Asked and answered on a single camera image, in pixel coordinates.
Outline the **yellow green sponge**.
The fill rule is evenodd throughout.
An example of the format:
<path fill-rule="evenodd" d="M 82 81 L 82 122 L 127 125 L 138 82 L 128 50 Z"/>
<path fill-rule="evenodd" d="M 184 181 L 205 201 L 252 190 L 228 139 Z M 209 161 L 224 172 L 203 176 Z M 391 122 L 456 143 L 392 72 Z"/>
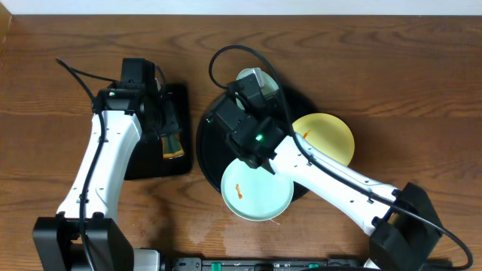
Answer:
<path fill-rule="evenodd" d="M 163 146 L 163 159 L 170 160 L 185 155 L 181 138 L 178 133 L 169 134 L 161 139 Z"/>

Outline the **mint green plate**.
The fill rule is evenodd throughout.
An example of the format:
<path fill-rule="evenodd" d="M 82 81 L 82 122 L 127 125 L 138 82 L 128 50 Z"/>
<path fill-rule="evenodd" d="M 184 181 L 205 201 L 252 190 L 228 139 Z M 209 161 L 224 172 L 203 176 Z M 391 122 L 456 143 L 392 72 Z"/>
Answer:
<path fill-rule="evenodd" d="M 288 208 L 294 182 L 235 159 L 222 175 L 221 195 L 235 215 L 248 221 L 268 221 Z"/>
<path fill-rule="evenodd" d="M 264 97 L 264 107 L 257 108 L 257 111 L 268 111 L 271 107 L 269 99 L 272 99 L 279 90 L 279 85 L 274 81 L 274 79 L 268 75 L 261 68 L 247 68 L 243 69 L 237 76 L 236 79 L 243 79 L 251 74 L 254 74 L 260 84 L 260 91 Z"/>

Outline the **yellow plastic plate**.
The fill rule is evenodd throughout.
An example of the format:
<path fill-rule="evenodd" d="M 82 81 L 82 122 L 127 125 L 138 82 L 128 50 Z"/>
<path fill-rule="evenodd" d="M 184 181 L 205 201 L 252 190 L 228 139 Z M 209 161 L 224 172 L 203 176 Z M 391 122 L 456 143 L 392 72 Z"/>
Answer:
<path fill-rule="evenodd" d="M 338 117 L 313 113 L 298 118 L 292 124 L 314 148 L 338 163 L 348 166 L 355 152 L 355 140 L 350 128 Z"/>

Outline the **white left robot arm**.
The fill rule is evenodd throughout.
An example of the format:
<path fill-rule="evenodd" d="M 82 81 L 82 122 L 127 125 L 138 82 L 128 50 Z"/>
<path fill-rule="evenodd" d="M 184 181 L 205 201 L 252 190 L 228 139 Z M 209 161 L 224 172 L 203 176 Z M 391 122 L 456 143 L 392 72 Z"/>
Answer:
<path fill-rule="evenodd" d="M 188 173 L 193 164 L 188 91 L 100 90 L 77 177 L 53 217 L 32 232 L 45 270 L 168 270 L 155 248 L 134 248 L 117 222 L 125 181 Z"/>

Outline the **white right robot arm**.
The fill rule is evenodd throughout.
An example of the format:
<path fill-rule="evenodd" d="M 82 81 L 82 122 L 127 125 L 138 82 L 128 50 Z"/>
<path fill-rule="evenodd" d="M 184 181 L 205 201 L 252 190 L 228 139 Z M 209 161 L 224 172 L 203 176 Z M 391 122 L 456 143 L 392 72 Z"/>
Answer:
<path fill-rule="evenodd" d="M 278 96 L 247 111 L 229 96 L 206 110 L 197 157 L 228 208 L 249 221 L 282 214 L 307 192 L 352 219 L 370 238 L 367 267 L 422 269 L 441 238 L 441 222 L 426 192 L 398 190 L 350 169 L 354 140 L 340 119 L 319 113 L 304 96 L 289 93 L 294 134 L 285 129 Z"/>

